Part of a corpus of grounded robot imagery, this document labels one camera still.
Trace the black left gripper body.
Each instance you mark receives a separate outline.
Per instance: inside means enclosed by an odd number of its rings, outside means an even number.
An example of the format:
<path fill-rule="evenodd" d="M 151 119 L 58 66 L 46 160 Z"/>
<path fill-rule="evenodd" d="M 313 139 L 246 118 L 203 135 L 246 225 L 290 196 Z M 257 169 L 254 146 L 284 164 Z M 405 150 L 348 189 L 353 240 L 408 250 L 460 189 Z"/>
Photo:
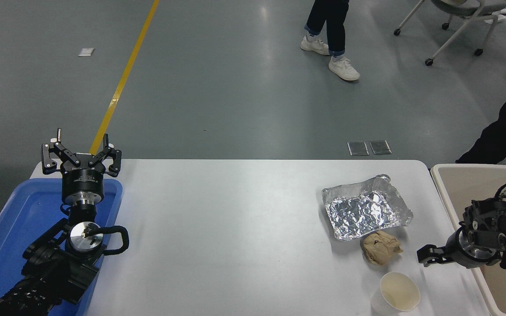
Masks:
<path fill-rule="evenodd" d="M 106 168 L 101 163 L 89 168 L 62 163 L 62 201 L 76 202 L 82 197 L 88 197 L 93 202 L 101 202 L 104 199 L 105 171 Z"/>

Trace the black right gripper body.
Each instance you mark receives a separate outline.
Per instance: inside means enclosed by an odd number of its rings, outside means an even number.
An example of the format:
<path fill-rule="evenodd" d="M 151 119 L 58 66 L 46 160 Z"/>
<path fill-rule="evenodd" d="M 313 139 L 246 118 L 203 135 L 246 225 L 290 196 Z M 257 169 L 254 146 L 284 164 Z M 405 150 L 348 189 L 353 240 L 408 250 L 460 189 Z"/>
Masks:
<path fill-rule="evenodd" d="M 454 232 L 444 246 L 444 258 L 446 263 L 466 265 L 466 257 L 462 254 L 462 246 L 459 242 L 461 232 Z"/>

